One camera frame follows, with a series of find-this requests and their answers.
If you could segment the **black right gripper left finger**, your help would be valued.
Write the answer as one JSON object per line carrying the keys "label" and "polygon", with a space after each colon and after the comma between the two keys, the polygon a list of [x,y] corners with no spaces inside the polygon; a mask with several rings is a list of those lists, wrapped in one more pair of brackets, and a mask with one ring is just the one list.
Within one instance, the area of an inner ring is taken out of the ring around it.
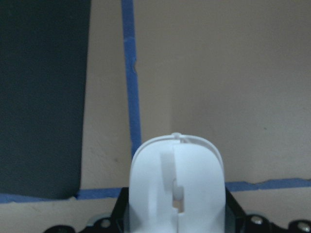
{"label": "black right gripper left finger", "polygon": [[110,215],[109,233],[129,232],[129,188],[123,187]]}

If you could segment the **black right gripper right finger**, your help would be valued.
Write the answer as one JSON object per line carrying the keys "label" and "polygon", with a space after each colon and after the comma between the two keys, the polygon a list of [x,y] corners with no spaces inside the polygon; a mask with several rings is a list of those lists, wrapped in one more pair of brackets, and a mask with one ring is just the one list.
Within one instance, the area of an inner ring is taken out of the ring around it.
{"label": "black right gripper right finger", "polygon": [[243,233],[246,213],[227,188],[225,195],[225,233]]}

